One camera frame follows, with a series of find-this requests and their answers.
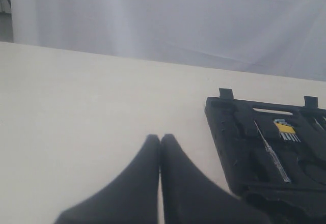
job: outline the screwdriver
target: screwdriver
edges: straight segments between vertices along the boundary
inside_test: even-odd
[[[265,145],[265,149],[266,151],[269,153],[269,155],[271,156],[274,164],[276,165],[277,169],[279,170],[279,173],[280,175],[282,176],[283,178],[283,181],[286,182],[286,183],[291,183],[291,179],[287,176],[277,154],[274,152],[274,150],[271,148],[271,146],[269,145],[269,143],[266,141],[266,139],[264,138],[263,134],[261,133],[256,121],[254,121],[256,127],[257,127],[257,130],[259,132],[259,134],[261,135],[261,137],[263,138],[263,142],[264,142],[264,145]]]

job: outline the yellow label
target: yellow label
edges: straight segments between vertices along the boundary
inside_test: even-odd
[[[274,123],[277,128],[279,129],[280,132],[286,132],[286,133],[293,133],[295,134],[295,130],[290,127],[290,126],[287,126],[287,125],[282,125],[280,123]]]

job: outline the white curtain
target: white curtain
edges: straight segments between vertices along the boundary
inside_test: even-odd
[[[326,80],[326,0],[12,0],[17,43]]]

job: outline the tool case compartment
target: tool case compartment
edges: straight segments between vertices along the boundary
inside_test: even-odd
[[[305,97],[305,103],[237,100],[231,89],[206,100],[230,190],[275,223],[326,223],[326,110],[315,97]]]

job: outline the white table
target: white table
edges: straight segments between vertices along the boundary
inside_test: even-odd
[[[0,43],[0,223],[53,223],[110,183],[149,133],[173,133],[228,190],[208,96],[303,105],[326,83]],[[159,219],[163,223],[161,195]]]

